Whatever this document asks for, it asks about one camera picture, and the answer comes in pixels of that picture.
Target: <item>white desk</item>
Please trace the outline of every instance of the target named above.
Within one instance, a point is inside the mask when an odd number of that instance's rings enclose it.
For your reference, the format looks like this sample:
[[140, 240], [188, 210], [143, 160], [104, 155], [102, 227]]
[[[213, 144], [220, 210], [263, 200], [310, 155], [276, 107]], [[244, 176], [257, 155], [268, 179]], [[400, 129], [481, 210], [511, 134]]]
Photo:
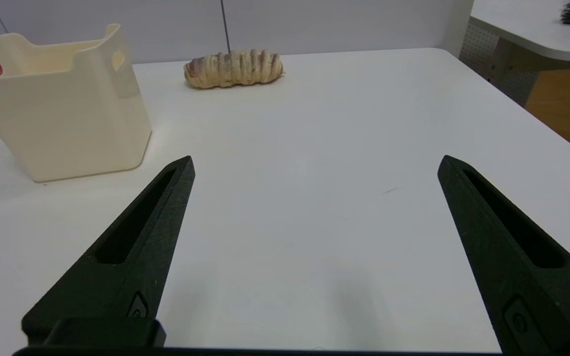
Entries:
[[520, 47], [570, 61], [570, 25], [560, 22], [569, 0], [475, 0], [471, 22]]
[[475, 0], [459, 58], [525, 106], [538, 73], [570, 68], [568, 0]]
[[154, 131], [134, 171], [36, 184], [0, 142], [0, 355], [185, 155], [196, 179], [158, 312], [166, 345], [499, 350], [437, 167], [466, 160], [570, 250], [570, 144], [442, 50], [283, 63], [276, 83], [214, 90], [185, 86], [183, 63], [137, 65]]

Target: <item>beige container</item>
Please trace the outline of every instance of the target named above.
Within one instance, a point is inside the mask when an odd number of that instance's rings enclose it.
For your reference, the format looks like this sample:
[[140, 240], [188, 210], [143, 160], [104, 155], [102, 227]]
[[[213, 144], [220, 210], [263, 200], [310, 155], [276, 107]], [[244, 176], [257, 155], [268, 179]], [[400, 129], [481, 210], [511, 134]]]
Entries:
[[137, 167], [151, 135], [120, 25], [97, 41], [0, 36], [0, 137], [35, 181]]

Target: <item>table surface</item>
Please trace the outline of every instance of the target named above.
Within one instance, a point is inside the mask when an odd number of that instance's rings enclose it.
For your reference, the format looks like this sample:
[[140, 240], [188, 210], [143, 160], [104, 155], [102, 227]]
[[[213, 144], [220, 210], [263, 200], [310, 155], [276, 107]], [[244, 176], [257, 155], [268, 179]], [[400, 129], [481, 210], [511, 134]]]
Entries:
[[569, 0], [475, 0], [471, 22], [542, 56], [570, 61]]
[[482, 172], [570, 250], [570, 144], [438, 49], [283, 56], [193, 90], [136, 65], [153, 133], [128, 172], [37, 184], [0, 141], [0, 355], [168, 162], [196, 179], [158, 318], [167, 346], [496, 352], [437, 180]]

